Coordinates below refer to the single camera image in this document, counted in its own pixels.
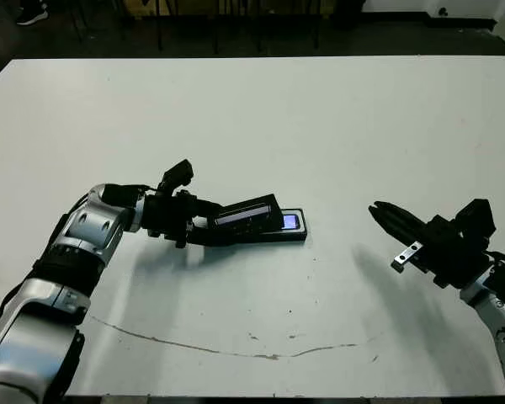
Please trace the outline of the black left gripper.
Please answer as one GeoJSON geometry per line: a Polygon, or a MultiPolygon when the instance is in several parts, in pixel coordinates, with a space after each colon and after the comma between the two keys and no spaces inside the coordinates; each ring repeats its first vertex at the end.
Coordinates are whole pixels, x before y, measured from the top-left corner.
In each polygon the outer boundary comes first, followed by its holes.
{"type": "Polygon", "coordinates": [[[150,237],[164,236],[175,241],[176,248],[184,248],[186,243],[204,247],[238,244],[238,237],[225,231],[201,227],[188,231],[189,223],[196,215],[217,215],[222,209],[222,205],[197,199],[187,191],[179,191],[174,196],[147,195],[142,211],[142,228],[150,237]]]}

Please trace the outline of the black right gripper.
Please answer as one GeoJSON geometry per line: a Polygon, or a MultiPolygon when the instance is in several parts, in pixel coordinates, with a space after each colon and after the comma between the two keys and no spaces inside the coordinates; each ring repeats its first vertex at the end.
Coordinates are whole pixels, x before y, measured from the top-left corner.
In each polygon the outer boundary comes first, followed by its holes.
{"type": "Polygon", "coordinates": [[[440,288],[451,285],[463,289],[488,268],[486,254],[476,242],[463,236],[454,221],[436,215],[423,222],[389,202],[374,202],[369,212],[388,235],[407,246],[391,263],[399,274],[410,263],[433,274],[433,282],[440,288]]]}

